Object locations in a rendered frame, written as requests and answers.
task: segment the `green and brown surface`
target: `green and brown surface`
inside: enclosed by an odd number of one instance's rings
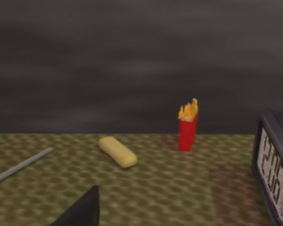
[[[92,185],[100,226],[268,226],[250,172],[253,136],[114,135],[139,157],[119,168],[97,146],[105,135],[0,134],[0,173],[55,150],[0,182],[0,226],[48,226]]]

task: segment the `table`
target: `table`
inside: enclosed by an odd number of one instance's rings
[[[138,165],[119,168],[97,146],[111,134],[0,134],[0,173],[55,150],[0,182],[0,226],[47,226],[92,185],[100,226],[267,226],[250,171],[254,137],[198,135],[190,153],[173,134],[113,134]]]

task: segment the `french fries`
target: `french fries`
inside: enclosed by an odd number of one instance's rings
[[[193,99],[192,103],[187,103],[184,107],[180,107],[178,119],[182,121],[192,121],[198,113],[198,101]]]

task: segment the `black background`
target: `black background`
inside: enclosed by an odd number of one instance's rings
[[[283,105],[283,0],[0,0],[0,132],[254,133]]]

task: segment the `tabletop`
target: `tabletop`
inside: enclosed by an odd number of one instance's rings
[[[0,173],[54,151],[0,182],[0,226],[48,226],[100,187],[100,226],[268,226],[250,170],[254,136],[112,134],[139,158],[122,169],[97,145],[111,134],[0,134]]]

